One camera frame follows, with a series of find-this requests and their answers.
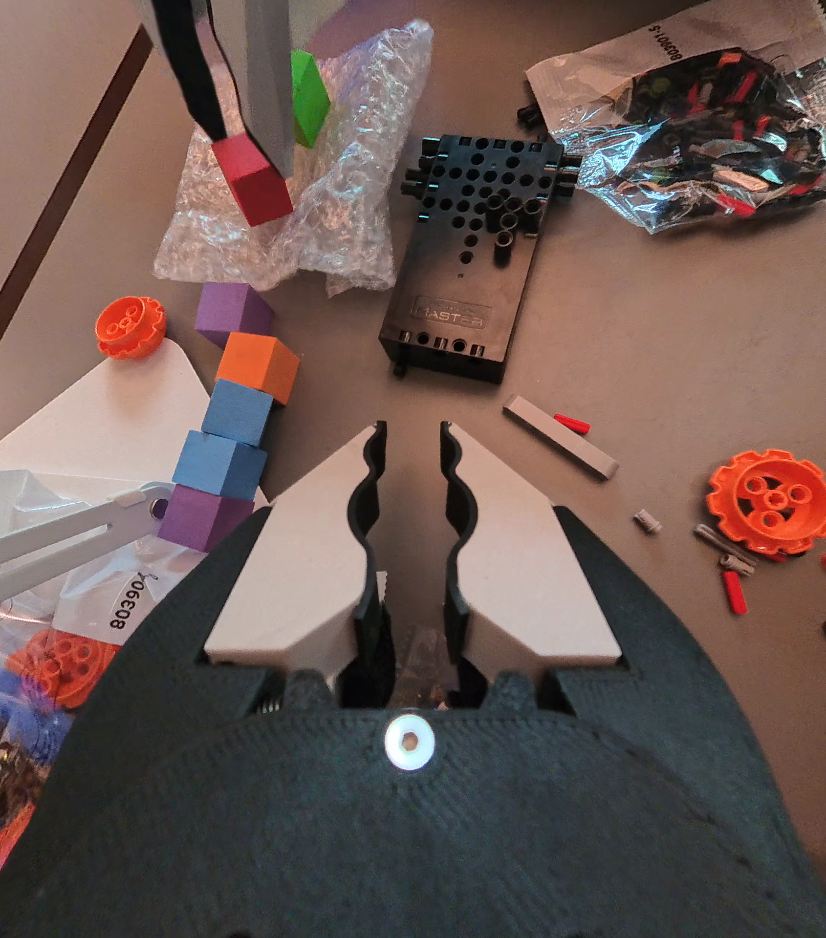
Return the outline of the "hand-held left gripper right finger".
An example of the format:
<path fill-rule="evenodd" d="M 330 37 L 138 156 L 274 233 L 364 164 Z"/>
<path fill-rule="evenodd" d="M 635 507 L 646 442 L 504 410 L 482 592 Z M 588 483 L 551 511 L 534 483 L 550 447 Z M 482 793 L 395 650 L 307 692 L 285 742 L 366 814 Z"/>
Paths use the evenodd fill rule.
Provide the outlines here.
<path fill-rule="evenodd" d="M 453 703 L 479 707 L 502 674 L 538 693 L 553 673 L 618 677 L 623 653 L 561 523 L 558 506 L 452 421 L 440 424 L 446 644 Z"/>

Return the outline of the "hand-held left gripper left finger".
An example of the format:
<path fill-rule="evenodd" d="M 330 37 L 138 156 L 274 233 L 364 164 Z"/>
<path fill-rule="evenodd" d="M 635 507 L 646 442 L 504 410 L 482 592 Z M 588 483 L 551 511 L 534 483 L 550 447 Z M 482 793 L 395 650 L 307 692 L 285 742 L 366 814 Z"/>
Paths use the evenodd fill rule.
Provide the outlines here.
<path fill-rule="evenodd" d="M 313 670 L 346 706 L 388 702 L 393 640 L 367 538 L 386 443 L 379 420 L 271 503 L 205 643 L 210 662 Z"/>

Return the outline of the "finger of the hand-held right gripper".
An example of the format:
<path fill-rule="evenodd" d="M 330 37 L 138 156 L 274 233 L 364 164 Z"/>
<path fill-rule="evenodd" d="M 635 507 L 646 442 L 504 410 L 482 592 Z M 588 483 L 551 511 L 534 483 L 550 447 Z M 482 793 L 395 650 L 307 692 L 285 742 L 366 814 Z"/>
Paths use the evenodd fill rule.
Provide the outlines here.
<path fill-rule="evenodd" d="M 192 1 L 134 1 L 144 29 L 167 60 L 195 123 L 212 142 L 227 136 L 219 98 L 208 61 L 202 50 Z"/>
<path fill-rule="evenodd" d="M 295 134 L 287 1 L 211 1 L 215 39 L 250 139 L 279 175 L 293 173 Z"/>

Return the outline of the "green wooden cube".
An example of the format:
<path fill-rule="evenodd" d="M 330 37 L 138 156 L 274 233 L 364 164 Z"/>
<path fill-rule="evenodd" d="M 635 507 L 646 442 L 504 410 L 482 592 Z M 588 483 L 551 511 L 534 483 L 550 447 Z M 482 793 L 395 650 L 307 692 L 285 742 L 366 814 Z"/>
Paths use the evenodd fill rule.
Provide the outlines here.
<path fill-rule="evenodd" d="M 304 50 L 291 52 L 291 75 L 295 139 L 312 149 L 330 107 L 326 86 L 313 55 Z"/>

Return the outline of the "purple wooden cube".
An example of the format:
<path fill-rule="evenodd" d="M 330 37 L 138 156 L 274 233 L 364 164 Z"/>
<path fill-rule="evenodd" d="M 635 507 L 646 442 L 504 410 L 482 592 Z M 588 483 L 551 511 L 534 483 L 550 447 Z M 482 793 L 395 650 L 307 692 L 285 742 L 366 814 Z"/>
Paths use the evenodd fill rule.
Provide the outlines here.
<path fill-rule="evenodd" d="M 158 531 L 173 544 L 209 553 L 253 512 L 252 500 L 175 485 Z"/>
<path fill-rule="evenodd" d="M 208 282 L 202 288 L 195 330 L 224 350 L 233 333 L 273 336 L 274 315 L 249 284 Z"/>

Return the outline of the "red wooden cube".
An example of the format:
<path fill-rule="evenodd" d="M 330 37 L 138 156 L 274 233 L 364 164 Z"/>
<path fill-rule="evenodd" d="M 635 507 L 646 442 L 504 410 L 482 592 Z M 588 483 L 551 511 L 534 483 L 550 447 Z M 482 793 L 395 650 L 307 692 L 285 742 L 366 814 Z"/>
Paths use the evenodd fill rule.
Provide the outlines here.
<path fill-rule="evenodd" d="M 211 150 L 250 227 L 293 212 L 285 179 L 246 133 L 215 141 Z"/>

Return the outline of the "blue wooden cube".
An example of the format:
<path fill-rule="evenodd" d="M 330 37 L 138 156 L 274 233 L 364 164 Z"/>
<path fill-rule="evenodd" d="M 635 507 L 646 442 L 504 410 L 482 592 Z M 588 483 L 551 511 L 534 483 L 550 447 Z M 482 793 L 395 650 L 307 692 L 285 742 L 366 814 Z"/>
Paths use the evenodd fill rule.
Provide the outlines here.
<path fill-rule="evenodd" d="M 275 403 L 275 399 L 264 391 L 218 379 L 201 431 L 259 448 Z"/>
<path fill-rule="evenodd" d="M 219 497 L 254 501 L 266 461 L 267 453 L 260 448 L 192 429 L 172 482 Z"/>

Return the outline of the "orange wooden cube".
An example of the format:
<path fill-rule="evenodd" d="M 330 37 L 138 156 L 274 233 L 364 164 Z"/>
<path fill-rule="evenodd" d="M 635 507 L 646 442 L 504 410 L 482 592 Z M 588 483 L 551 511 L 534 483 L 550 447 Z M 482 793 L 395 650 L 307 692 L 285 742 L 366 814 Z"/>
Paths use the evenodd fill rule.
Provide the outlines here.
<path fill-rule="evenodd" d="M 278 338 L 231 332 L 219 361 L 216 378 L 269 394 L 288 405 L 301 358 Z"/>

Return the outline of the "crumpled clear plastic bag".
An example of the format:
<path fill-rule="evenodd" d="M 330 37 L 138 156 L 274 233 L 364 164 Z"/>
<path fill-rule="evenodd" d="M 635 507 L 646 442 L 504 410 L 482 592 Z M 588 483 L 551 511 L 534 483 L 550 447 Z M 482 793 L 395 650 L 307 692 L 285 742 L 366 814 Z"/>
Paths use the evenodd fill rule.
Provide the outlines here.
<path fill-rule="evenodd" d="M 443 629 L 419 628 L 400 667 L 388 707 L 394 710 L 450 710 L 459 691 Z"/>

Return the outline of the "clear bubble wrap sheet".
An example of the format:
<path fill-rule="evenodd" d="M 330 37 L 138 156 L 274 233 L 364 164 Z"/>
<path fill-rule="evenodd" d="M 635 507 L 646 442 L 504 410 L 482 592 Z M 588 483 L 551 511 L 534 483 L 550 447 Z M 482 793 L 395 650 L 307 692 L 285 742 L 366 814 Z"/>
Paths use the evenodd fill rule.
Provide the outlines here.
<path fill-rule="evenodd" d="M 425 88 L 434 32 L 416 19 L 319 63 L 330 107 L 313 148 L 297 147 L 294 210 L 247 225 L 208 136 L 190 138 L 155 277 L 246 282 L 264 292 L 298 271 L 326 276 L 330 296 L 387 290 L 396 279 L 388 194 Z"/>

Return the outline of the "flat grey plastic beam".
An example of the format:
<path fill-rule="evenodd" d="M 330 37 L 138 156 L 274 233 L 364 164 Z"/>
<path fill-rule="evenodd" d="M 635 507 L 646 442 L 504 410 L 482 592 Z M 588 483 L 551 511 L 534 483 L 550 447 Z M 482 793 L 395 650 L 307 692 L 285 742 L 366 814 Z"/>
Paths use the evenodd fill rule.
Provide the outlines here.
<path fill-rule="evenodd" d="M 618 462 L 615 459 L 522 396 L 514 394 L 503 404 L 502 411 L 602 480 L 607 481 L 617 475 Z"/>

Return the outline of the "clear bag of orange gears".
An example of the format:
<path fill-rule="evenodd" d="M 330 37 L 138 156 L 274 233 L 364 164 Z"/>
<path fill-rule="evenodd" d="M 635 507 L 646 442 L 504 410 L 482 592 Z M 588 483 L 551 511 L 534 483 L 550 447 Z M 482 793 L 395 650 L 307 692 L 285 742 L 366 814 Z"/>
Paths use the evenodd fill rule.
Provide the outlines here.
<path fill-rule="evenodd" d="M 77 712 L 197 562 L 157 536 L 172 491 L 0 471 L 0 870 Z"/>

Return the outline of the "black perforated plastic block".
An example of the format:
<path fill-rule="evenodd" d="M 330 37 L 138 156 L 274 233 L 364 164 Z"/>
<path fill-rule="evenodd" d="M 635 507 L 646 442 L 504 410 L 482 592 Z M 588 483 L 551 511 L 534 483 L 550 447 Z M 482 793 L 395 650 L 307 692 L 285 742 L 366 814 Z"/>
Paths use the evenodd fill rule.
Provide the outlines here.
<path fill-rule="evenodd" d="M 417 223 L 379 333 L 395 375 L 502 382 L 548 206 L 571 198 L 581 163 L 552 142 L 422 140 L 401 185 Z"/>

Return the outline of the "large orange plastic gear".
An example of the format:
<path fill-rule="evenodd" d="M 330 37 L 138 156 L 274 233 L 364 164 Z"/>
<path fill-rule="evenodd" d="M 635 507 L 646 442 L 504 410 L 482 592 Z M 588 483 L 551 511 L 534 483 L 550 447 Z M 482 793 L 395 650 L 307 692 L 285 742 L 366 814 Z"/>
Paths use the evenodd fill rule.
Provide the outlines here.
<path fill-rule="evenodd" d="M 797 556 L 826 537 L 826 477 L 785 450 L 739 453 L 709 480 L 708 510 L 729 540 L 751 554 Z"/>

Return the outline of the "small orange plastic wheel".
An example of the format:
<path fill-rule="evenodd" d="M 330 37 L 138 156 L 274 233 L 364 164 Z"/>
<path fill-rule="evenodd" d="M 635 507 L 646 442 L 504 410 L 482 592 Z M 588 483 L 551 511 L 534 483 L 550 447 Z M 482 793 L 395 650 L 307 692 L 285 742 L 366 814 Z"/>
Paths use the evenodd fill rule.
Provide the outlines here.
<path fill-rule="evenodd" d="M 161 345 L 166 325 L 159 301 L 143 297 L 116 299 L 95 324 L 99 351 L 117 360 L 147 358 Z"/>

